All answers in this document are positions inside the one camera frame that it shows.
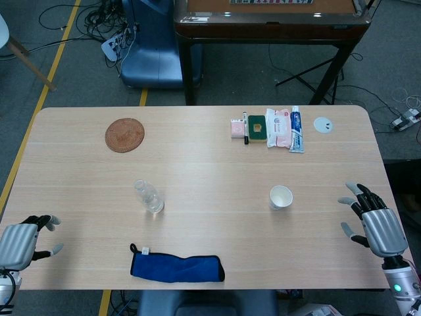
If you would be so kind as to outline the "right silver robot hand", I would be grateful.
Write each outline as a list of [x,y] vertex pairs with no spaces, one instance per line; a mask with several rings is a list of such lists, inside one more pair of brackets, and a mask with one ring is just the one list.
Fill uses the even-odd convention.
[[354,194],[354,198],[341,197],[338,202],[348,205],[354,211],[365,235],[358,235],[347,223],[342,222],[341,227],[345,235],[350,240],[371,249],[378,257],[402,255],[408,248],[408,242],[395,212],[366,186],[347,182],[346,187]]

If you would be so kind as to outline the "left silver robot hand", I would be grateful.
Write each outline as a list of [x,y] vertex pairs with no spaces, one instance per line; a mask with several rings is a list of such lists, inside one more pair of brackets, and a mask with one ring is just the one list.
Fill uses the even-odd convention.
[[8,225],[1,237],[1,269],[23,271],[32,261],[58,254],[63,243],[45,251],[36,251],[36,244],[42,228],[54,231],[60,224],[61,220],[54,215],[32,215],[21,223]]

